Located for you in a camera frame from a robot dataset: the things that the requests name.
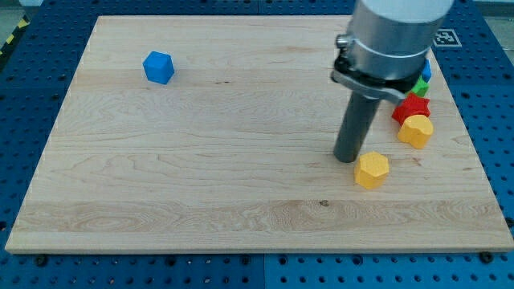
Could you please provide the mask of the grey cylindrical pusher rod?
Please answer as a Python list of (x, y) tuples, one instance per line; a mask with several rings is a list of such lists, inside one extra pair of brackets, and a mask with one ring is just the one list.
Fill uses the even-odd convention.
[(357, 159), (381, 101), (352, 92), (333, 148), (337, 160), (351, 163)]

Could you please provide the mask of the blue block behind arm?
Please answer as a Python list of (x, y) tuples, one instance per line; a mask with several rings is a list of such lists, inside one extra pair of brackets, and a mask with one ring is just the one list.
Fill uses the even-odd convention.
[(426, 83), (429, 83), (431, 76), (432, 76), (432, 72), (431, 72), (430, 60), (425, 59), (424, 67), (422, 69), (422, 74), (421, 74), (422, 80)]

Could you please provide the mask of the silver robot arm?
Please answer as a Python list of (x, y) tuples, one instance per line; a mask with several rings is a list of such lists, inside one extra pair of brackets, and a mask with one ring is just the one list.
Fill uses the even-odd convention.
[(351, 91), (333, 148), (337, 160), (357, 159), (379, 104), (399, 105), (417, 83), (426, 55), (453, 0), (358, 0), (331, 78)]

